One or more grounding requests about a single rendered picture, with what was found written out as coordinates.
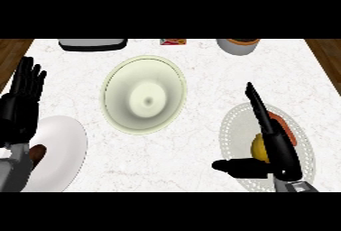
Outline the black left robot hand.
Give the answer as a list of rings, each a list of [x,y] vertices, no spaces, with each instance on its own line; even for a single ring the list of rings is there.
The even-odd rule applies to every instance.
[[[34,137],[46,76],[34,58],[22,57],[10,90],[0,96],[0,148],[28,143]]]

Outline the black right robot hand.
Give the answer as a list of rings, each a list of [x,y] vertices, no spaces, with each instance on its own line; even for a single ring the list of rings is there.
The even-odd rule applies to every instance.
[[[258,120],[268,162],[254,158],[214,161],[211,167],[236,179],[265,179],[271,173],[282,181],[302,179],[301,164],[288,134],[276,119],[265,111],[265,105],[252,83],[246,84],[245,95],[251,100],[252,112]]]

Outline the yellow lemon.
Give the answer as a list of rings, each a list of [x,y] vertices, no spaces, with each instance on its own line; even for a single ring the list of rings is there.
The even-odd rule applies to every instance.
[[[251,147],[251,152],[252,152],[252,158],[257,159],[258,161],[263,161],[268,163],[268,158],[267,158],[267,153],[265,153],[265,145],[264,145],[264,139],[263,135],[257,134],[254,139],[252,139],[252,147]]]

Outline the white perforated oval placemat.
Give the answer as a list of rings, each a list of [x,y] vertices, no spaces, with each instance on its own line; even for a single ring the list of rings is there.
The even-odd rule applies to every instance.
[[[294,149],[301,164],[302,180],[313,183],[316,175],[314,152],[304,130],[285,111],[270,104],[265,104],[265,109],[280,116],[291,128],[296,141]],[[261,128],[254,116],[252,105],[242,103],[229,110],[220,127],[220,149],[226,160],[252,157],[252,139],[260,133]],[[267,175],[265,179],[237,179],[237,183],[248,191],[274,192],[271,174]]]

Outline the pale green bowl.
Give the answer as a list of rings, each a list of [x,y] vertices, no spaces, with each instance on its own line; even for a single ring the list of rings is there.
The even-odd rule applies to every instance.
[[[184,74],[159,56],[143,55],[121,62],[102,83],[102,114],[127,134],[150,134],[167,127],[184,100]]]

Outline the orange carrot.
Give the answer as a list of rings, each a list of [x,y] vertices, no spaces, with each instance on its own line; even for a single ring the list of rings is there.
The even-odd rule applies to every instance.
[[[279,124],[285,130],[285,133],[289,137],[291,143],[294,146],[296,146],[296,140],[295,140],[294,132],[292,132],[283,118],[279,115],[276,115],[274,113],[271,113],[270,111],[267,111],[267,114],[268,114],[270,119],[274,119],[279,122]]]

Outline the brown round food item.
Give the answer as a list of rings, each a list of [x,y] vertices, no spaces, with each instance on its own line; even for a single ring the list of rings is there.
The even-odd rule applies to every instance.
[[[46,152],[47,152],[47,147],[43,144],[37,144],[29,149],[29,158],[31,158],[34,166],[37,166],[37,164],[43,160]]]

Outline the white plate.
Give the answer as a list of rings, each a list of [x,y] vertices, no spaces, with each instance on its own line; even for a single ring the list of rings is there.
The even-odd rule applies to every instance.
[[[87,132],[79,122],[65,115],[41,119],[29,146],[38,144],[47,151],[22,191],[62,192],[74,181],[87,154]]]

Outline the grey and black appliance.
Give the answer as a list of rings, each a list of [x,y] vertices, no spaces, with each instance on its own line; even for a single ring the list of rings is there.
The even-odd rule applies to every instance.
[[[115,51],[127,46],[127,39],[59,39],[65,51]]]

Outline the grey pot with orange rim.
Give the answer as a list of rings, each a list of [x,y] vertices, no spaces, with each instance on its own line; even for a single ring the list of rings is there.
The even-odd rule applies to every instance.
[[[258,44],[258,39],[218,39],[217,44],[224,52],[232,55],[248,55]]]

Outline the red and yellow box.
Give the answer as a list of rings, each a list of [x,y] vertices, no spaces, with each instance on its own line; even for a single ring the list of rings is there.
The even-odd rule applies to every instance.
[[[159,45],[186,45],[186,39],[159,39]]]

